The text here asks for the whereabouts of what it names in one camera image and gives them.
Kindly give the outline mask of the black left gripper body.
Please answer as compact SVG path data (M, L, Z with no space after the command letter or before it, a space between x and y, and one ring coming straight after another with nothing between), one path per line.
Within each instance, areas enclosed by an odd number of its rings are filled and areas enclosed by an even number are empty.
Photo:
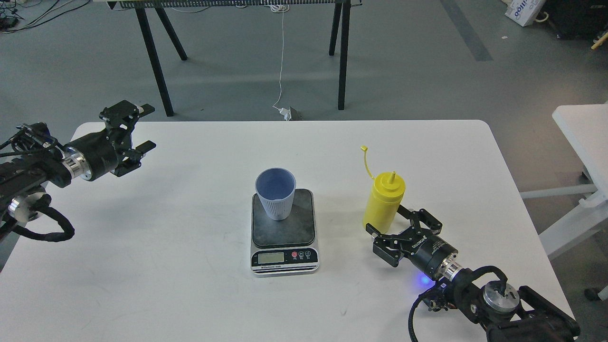
M89 133L64 146L64 166L72 178L80 177L85 181L97 180L107 173L121 177L125 142L125 129Z

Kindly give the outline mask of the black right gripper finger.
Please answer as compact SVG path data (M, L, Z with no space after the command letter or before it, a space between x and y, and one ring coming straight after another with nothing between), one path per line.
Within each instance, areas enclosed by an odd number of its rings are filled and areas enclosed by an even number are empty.
M409 228L421 228L424 224L433 235L439 235L442 230L442 223L425 209L410 211L402 205L397 209L398 214L409 221Z
M400 260L404 257L401 243L393 235L380 233L372 224L366 225L366 232L372 236L372 251L392 267L398 267Z

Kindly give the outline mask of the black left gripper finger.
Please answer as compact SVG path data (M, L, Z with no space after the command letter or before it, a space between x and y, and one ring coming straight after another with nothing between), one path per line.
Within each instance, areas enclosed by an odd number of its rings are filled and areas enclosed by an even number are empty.
M135 105L122 100L100 112L100 119L104 121L105 132L108 136L125 136L132 134L139 119L155 111L150 104Z
M156 148L156 144L152 141L146 141L135 149L127 149L119 154L119 163L115 168L115 176L123 177L124 175L141 167L141 159Z

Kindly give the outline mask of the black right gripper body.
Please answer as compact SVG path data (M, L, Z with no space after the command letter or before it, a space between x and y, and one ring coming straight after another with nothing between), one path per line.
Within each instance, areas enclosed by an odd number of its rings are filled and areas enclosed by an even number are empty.
M458 249L428 229L409 228L397 235L398 249L404 258L433 281L443 276L445 260L455 258Z

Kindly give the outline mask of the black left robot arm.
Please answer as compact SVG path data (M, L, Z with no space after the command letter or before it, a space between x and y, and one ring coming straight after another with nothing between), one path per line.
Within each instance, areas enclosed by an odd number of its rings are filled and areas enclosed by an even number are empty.
M59 143L45 123L17 126L1 145L12 148L1 154L6 160L0 170L1 238L15 232L43 242L71 239L74 227L51 206L44 184L65 188L74 178L94 181L107 173L121 177L138 169L156 145L146 141L133 147L131 134L139 119L154 110L150 104L122 100L100 113L103 130L66 144Z

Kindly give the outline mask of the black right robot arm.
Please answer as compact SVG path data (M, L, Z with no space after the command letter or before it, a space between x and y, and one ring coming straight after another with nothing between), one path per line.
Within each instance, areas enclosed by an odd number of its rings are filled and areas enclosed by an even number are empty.
M499 268L471 270L458 264L457 249L439 236L442 223L427 210L399 206L397 212L410 222L399 234L383 234L371 223L365 229L374 238L373 253L393 267L406 258L434 281L410 309L411 341L417 341L413 317L420 303L432 312L460 310L484 329L489 342L573 342L580 335L571 316L529 286L515 289Z

